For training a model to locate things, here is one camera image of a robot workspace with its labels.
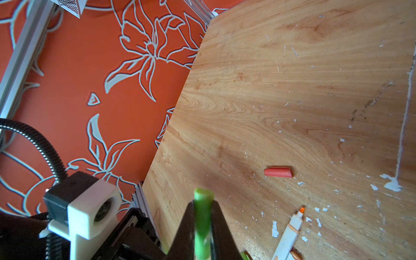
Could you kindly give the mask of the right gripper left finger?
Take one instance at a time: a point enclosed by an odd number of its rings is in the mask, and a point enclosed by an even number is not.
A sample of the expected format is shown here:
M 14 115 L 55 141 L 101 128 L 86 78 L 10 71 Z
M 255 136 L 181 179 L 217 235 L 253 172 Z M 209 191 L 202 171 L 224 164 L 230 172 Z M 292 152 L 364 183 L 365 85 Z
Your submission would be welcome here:
M 195 207 L 188 203 L 171 248 L 165 260 L 193 260 L 195 258 Z

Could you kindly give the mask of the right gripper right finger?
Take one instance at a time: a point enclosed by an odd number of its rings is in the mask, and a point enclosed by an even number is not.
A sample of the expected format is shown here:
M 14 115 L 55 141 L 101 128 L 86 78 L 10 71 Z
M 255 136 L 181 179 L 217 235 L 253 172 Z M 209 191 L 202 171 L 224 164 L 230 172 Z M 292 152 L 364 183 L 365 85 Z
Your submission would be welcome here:
M 211 208 L 211 235 L 212 260 L 243 259 L 227 225 L 221 207 L 215 200 L 212 202 Z

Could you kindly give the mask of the green pen cap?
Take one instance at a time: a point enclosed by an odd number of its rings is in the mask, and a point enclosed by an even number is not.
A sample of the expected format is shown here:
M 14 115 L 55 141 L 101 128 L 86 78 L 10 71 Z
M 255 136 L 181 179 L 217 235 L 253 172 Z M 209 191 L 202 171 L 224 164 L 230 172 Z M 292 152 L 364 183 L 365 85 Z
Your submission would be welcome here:
M 207 260 L 211 257 L 211 210 L 215 195 L 212 191 L 197 188 L 194 191 L 195 257 Z

